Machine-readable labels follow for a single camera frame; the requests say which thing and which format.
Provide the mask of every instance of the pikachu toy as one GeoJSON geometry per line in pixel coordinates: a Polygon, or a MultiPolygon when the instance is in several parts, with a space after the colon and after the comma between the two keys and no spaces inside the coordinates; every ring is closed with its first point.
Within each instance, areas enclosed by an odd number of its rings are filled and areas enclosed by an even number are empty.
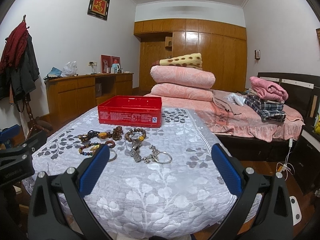
{"type": "Polygon", "coordinates": [[[316,123],[315,133],[320,135],[320,114],[318,114],[318,121],[316,123]]]}

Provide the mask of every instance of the dark wooden headboard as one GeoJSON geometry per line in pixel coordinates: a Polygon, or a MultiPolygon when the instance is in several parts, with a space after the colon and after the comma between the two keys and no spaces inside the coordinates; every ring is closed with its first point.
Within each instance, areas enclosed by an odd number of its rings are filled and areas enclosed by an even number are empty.
{"type": "Polygon", "coordinates": [[[259,72],[258,77],[280,84],[289,95],[285,104],[299,111],[306,125],[315,124],[320,103],[319,76],[259,72]]]}

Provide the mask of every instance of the white wall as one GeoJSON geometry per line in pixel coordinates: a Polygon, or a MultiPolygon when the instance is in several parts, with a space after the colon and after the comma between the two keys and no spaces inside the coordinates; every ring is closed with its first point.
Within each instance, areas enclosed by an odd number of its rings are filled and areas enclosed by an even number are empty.
{"type": "Polygon", "coordinates": [[[320,22],[306,0],[249,0],[244,7],[249,77],[258,72],[320,75],[320,22]],[[254,50],[260,49],[256,63],[254,50]]]}
{"type": "Polygon", "coordinates": [[[245,27],[239,7],[205,1],[161,1],[137,5],[135,21],[167,18],[211,20],[245,27]]]}
{"type": "MultiPolygon", "coordinates": [[[[16,0],[0,25],[0,51],[4,39],[27,15],[40,70],[37,89],[31,92],[34,116],[49,113],[43,78],[68,61],[77,62],[77,73],[91,73],[88,61],[100,55],[121,58],[121,67],[134,72],[133,87],[139,85],[140,42],[133,36],[136,5],[131,0],[110,0],[108,20],[87,15],[89,0],[16,0]]],[[[8,99],[0,101],[0,128],[19,123],[18,111],[8,99]]]]}

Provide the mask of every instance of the nightstand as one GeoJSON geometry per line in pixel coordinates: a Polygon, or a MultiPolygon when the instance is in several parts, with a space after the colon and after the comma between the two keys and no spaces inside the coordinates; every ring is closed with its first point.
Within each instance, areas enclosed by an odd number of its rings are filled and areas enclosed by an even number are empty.
{"type": "Polygon", "coordinates": [[[294,178],[303,194],[320,187],[320,135],[312,126],[303,126],[300,137],[289,156],[295,169],[294,178]]]}

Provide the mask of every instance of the bed frame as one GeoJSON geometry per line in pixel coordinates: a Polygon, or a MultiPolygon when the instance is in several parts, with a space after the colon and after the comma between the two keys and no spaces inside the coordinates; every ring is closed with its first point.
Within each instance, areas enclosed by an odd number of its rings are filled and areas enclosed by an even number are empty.
{"type": "MultiPolygon", "coordinates": [[[[289,94],[286,105],[303,116],[306,125],[316,122],[320,103],[320,77],[296,73],[259,72],[258,77],[280,84],[289,94]]],[[[241,161],[284,161],[289,151],[289,141],[217,135],[232,156],[241,161]]]]}

